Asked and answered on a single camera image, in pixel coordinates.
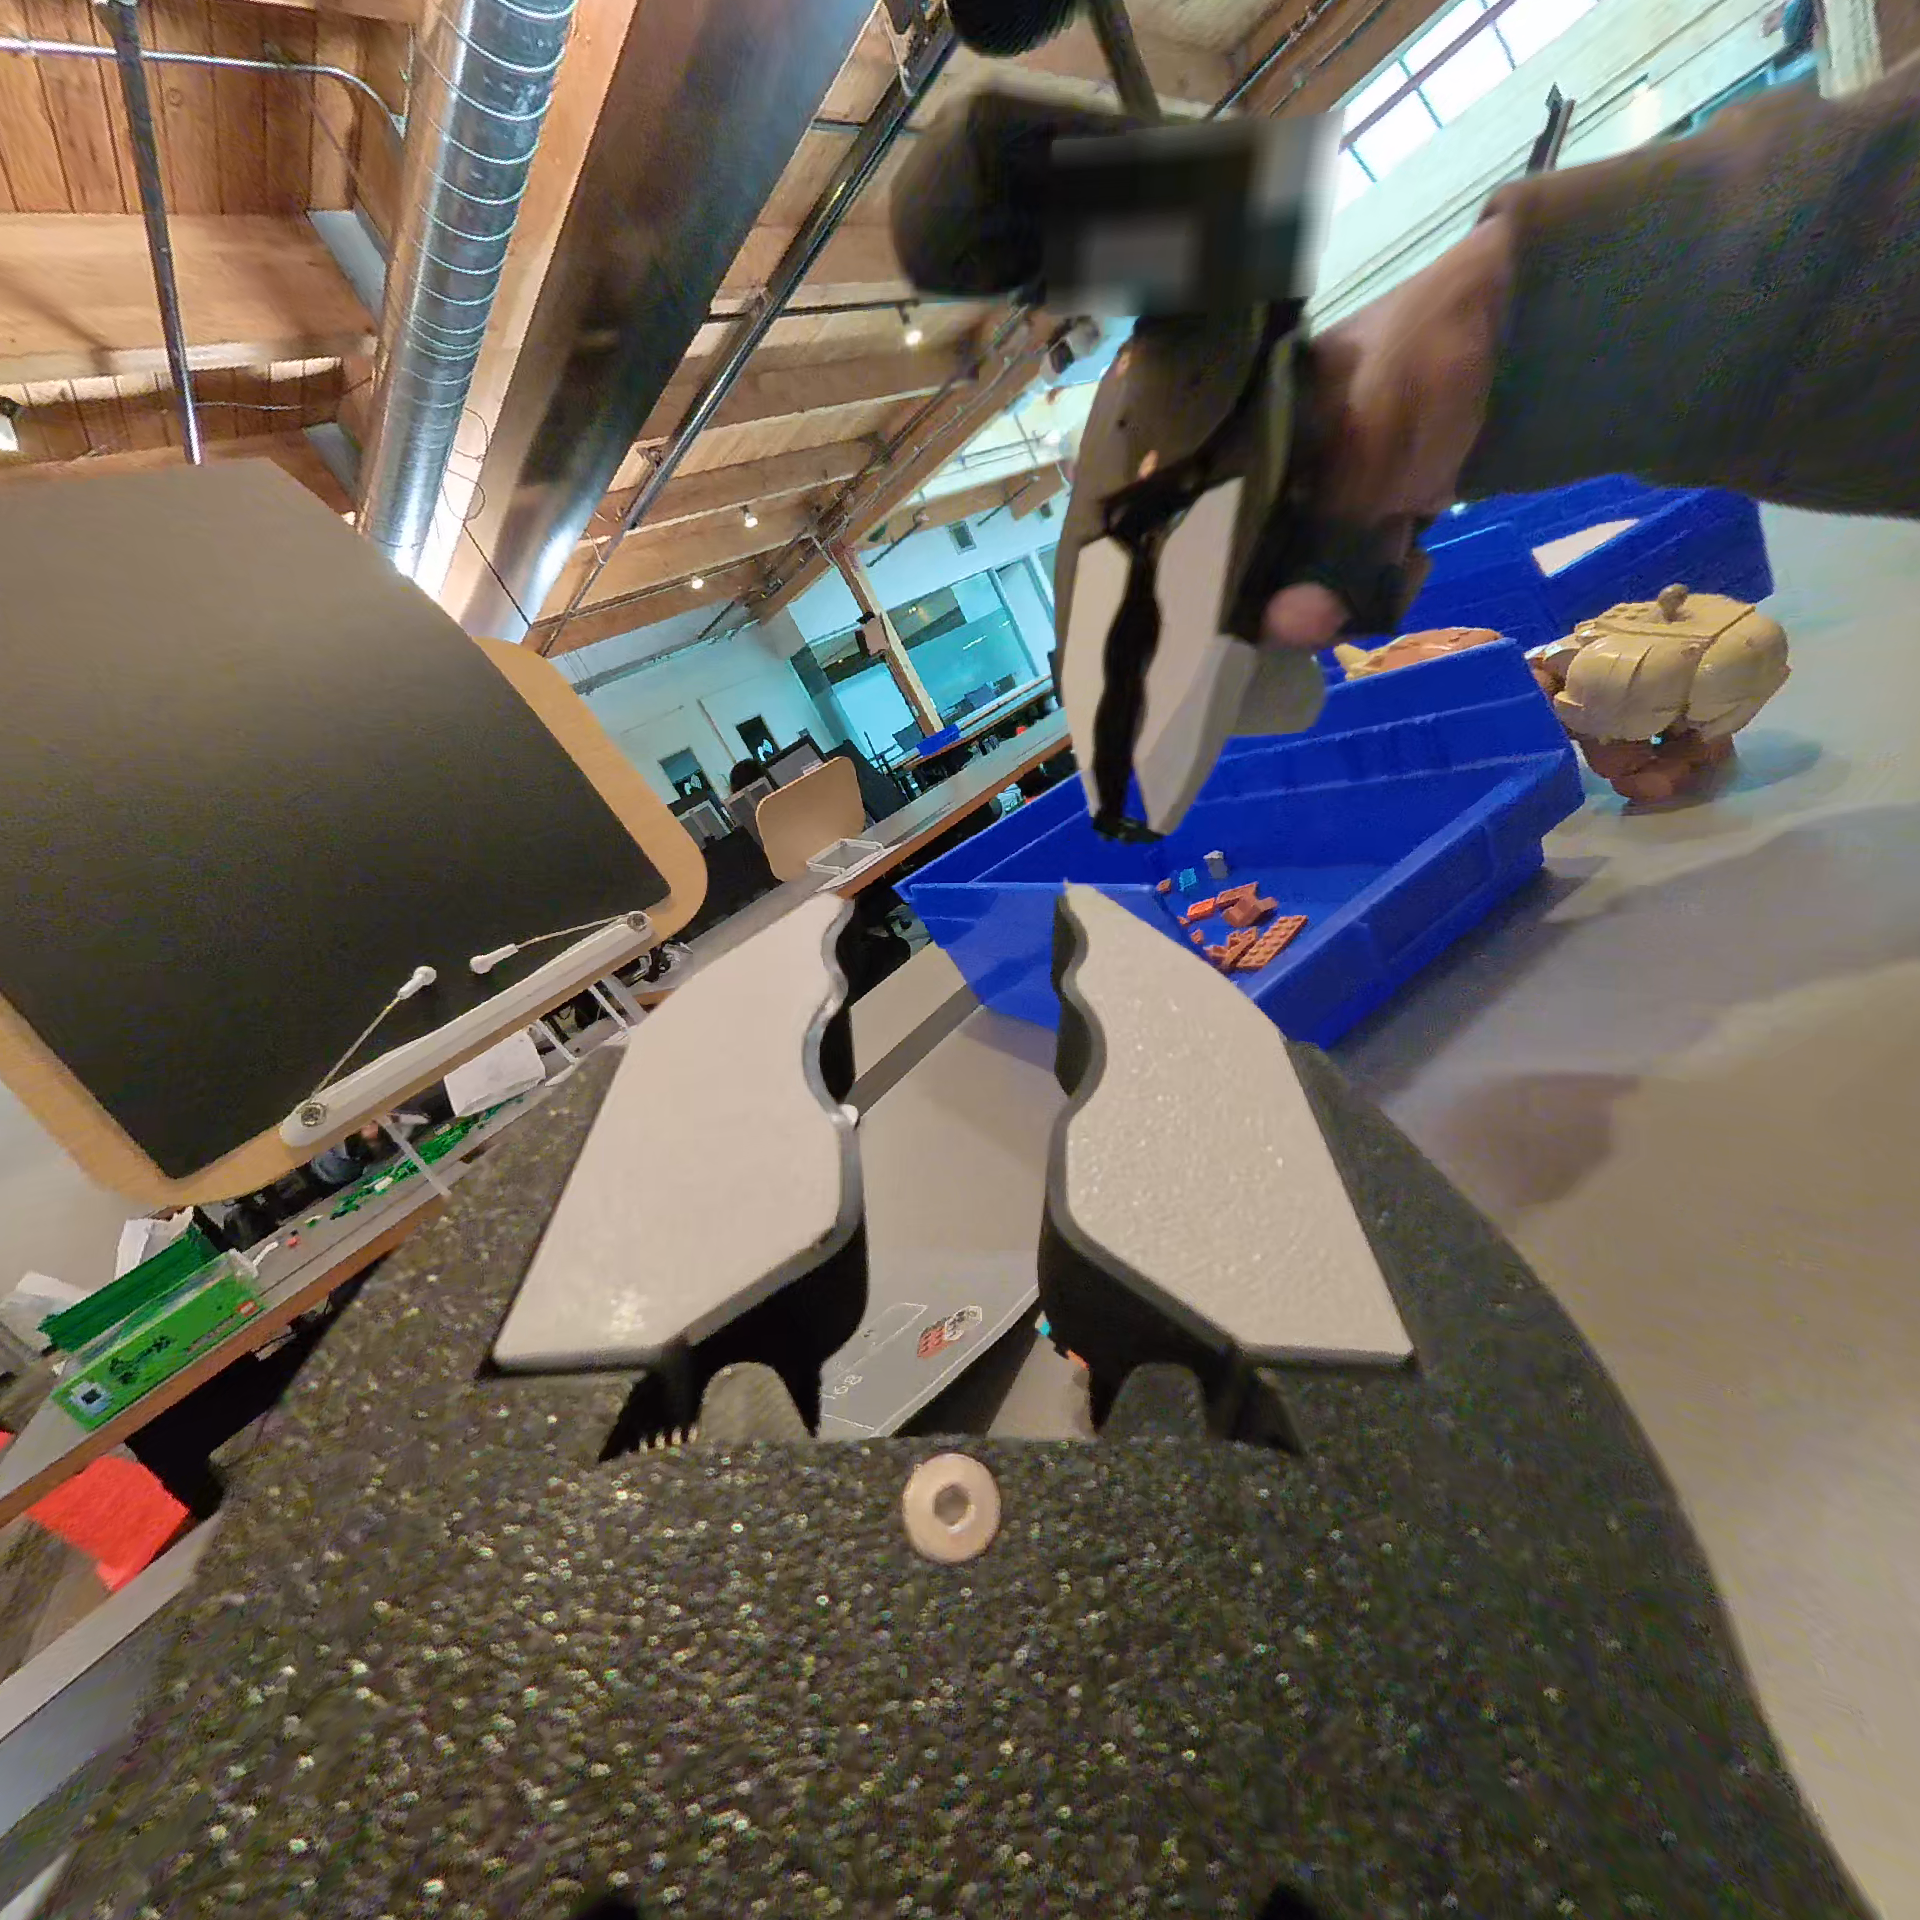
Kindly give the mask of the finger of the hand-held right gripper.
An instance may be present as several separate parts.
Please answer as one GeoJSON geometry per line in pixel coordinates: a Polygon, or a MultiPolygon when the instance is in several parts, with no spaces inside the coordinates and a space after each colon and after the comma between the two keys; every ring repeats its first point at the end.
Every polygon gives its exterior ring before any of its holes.
{"type": "Polygon", "coordinates": [[[1133,753],[1141,821],[1172,835],[1232,737],[1261,656],[1224,630],[1244,482],[1204,494],[1165,536],[1154,569],[1156,643],[1133,753]]]}
{"type": "Polygon", "coordinates": [[[1135,803],[1148,672],[1161,631],[1151,551],[1102,536],[1076,552],[1059,690],[1093,832],[1151,836],[1135,803]]]}

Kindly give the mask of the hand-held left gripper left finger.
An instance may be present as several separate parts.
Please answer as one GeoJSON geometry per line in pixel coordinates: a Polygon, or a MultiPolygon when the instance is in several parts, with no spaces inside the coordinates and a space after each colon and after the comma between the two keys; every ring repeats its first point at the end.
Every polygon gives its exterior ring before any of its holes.
{"type": "Polygon", "coordinates": [[[855,1119],[824,1068],[848,911],[800,900],[637,1024],[495,1332],[501,1373],[658,1363],[851,1244],[855,1119]]]}

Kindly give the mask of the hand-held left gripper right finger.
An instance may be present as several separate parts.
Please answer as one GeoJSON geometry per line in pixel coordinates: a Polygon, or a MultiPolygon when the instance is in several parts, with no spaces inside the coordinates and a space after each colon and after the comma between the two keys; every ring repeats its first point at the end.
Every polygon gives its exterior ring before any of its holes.
{"type": "Polygon", "coordinates": [[[1282,1035],[1087,884],[1053,922],[1045,1317],[1086,1364],[1406,1364],[1282,1035]]]}

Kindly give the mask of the blue plastic bin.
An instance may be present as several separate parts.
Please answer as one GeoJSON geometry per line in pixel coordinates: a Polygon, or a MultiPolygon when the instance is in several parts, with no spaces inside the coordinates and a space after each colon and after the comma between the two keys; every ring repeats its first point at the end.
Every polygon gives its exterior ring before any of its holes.
{"type": "Polygon", "coordinates": [[[1055,1027],[1060,889],[1093,885],[1182,949],[1182,911],[1252,884],[1296,937],[1239,987],[1292,1042],[1330,1047],[1544,863],[1581,804],[1576,758],[1520,643],[1494,640],[1327,690],[1308,734],[1239,737],[1161,845],[1093,832],[1064,779],[897,885],[997,1014],[1055,1027]]]}
{"type": "Polygon", "coordinates": [[[1396,635],[1478,626],[1550,643],[1667,585],[1763,602],[1773,593],[1758,509],[1732,492],[1602,476],[1452,507],[1423,537],[1423,585],[1396,635]]]}

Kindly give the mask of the grey desk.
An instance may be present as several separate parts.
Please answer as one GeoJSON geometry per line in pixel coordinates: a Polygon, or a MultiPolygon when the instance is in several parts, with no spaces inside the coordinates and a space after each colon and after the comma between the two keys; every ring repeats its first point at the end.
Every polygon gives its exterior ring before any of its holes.
{"type": "Polygon", "coordinates": [[[1572,1312],[1811,1812],[1914,1914],[1914,526],[1763,526],[1793,672],[1724,788],[1588,790],[1335,1059],[1572,1312]]]}

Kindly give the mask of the person's right hand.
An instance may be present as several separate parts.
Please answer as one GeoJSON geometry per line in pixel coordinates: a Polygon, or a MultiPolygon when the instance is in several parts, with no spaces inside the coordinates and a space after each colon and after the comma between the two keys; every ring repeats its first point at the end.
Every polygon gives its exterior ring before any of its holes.
{"type": "Polygon", "coordinates": [[[1515,228],[1486,212],[1451,249],[1310,346],[1304,509],[1314,536],[1351,560],[1351,602],[1322,574],[1292,577],[1265,606],[1262,637],[1314,652],[1381,630],[1415,589],[1413,544],[1452,503],[1482,431],[1515,275],[1515,228]]]}

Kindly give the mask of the black fuzzy microphone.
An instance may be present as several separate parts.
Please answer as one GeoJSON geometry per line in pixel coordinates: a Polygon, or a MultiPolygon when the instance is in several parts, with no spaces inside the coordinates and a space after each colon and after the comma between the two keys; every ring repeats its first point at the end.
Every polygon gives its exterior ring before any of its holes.
{"type": "Polygon", "coordinates": [[[1067,29],[1077,8],[1076,0],[945,2],[954,38],[987,60],[1018,60],[1043,47],[1067,29]]]}

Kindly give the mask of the black boom pole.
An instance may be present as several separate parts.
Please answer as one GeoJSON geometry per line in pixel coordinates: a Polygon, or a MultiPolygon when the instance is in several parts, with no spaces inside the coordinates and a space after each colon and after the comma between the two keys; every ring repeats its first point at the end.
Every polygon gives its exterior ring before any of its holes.
{"type": "Polygon", "coordinates": [[[1091,0],[1082,2],[1082,15],[1113,78],[1118,105],[1141,124],[1161,122],[1165,109],[1145,67],[1125,2],[1091,0]]]}

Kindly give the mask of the brown brick build piece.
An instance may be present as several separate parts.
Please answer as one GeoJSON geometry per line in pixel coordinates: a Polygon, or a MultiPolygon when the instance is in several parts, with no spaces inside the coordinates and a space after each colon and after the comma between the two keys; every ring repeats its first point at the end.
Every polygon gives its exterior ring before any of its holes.
{"type": "Polygon", "coordinates": [[[1499,631],[1491,626],[1431,626],[1394,637],[1378,647],[1339,642],[1330,648],[1330,653],[1344,682],[1351,683],[1433,658],[1452,658],[1475,647],[1498,643],[1499,640],[1499,631]]]}

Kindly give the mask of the scattered brown toy bricks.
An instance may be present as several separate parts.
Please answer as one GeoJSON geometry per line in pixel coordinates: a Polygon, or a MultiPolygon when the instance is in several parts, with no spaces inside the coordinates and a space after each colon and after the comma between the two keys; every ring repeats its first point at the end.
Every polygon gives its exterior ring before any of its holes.
{"type": "Polygon", "coordinates": [[[1287,912],[1250,868],[1224,848],[1174,861],[1150,884],[1167,931],[1220,974],[1265,972],[1310,927],[1308,912],[1287,912]]]}

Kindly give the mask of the grey instruction booklet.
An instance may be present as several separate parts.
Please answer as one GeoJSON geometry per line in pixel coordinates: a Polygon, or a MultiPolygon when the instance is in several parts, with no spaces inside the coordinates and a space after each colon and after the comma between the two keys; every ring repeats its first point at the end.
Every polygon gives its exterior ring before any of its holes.
{"type": "Polygon", "coordinates": [[[1002,1294],[965,1288],[949,1302],[870,1307],[824,1369],[816,1437],[872,1441],[897,1434],[1008,1332],[1032,1325],[1037,1311],[1034,1280],[1002,1294]]]}

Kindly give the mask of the plywood chair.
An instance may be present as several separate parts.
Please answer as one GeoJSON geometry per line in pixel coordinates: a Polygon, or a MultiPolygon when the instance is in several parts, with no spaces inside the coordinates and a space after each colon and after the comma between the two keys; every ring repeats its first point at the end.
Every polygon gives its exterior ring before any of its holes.
{"type": "Polygon", "coordinates": [[[754,804],[756,842],[774,882],[790,884],[811,871],[835,845],[858,842],[868,810],[858,769],[833,755],[768,793],[754,804]]]}

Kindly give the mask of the tan brick figure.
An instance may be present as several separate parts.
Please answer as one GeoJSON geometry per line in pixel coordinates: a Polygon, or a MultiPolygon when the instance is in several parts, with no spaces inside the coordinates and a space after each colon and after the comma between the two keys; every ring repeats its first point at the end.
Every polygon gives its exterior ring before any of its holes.
{"type": "Polygon", "coordinates": [[[1619,602],[1524,658],[1588,772],[1637,806],[1712,788],[1790,672],[1773,618],[1686,585],[1619,602]]]}

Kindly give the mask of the black panel with plywood edge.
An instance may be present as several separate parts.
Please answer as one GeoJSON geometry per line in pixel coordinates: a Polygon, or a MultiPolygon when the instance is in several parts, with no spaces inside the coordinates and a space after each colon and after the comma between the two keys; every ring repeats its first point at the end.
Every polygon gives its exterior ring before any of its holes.
{"type": "Polygon", "coordinates": [[[3,589],[5,1085],[136,1206],[267,1184],[705,899],[573,683],[279,467],[5,484],[3,589]]]}

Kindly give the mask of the green brick box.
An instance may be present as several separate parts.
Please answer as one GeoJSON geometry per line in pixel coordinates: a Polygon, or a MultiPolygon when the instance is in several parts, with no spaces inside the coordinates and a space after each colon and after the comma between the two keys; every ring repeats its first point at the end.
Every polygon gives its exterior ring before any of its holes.
{"type": "Polygon", "coordinates": [[[249,1325],[263,1306],[255,1263],[189,1223],[148,1262],[62,1307],[38,1332],[62,1355],[48,1400],[99,1428],[249,1325]]]}

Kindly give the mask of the red object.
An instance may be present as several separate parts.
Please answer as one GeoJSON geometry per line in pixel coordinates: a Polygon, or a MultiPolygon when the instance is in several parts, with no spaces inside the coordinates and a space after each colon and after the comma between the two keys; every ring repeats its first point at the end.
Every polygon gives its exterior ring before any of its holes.
{"type": "Polygon", "coordinates": [[[107,1594],[146,1571],[194,1522],[148,1465],[120,1453],[94,1459],[25,1518],[91,1563],[107,1594]]]}

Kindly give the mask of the silver ventilation duct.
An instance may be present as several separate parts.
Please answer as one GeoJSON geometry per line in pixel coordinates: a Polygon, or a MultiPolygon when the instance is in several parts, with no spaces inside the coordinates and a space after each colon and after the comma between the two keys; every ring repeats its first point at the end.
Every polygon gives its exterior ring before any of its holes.
{"type": "Polygon", "coordinates": [[[358,531],[418,577],[575,2],[425,6],[401,122],[358,531]]]}

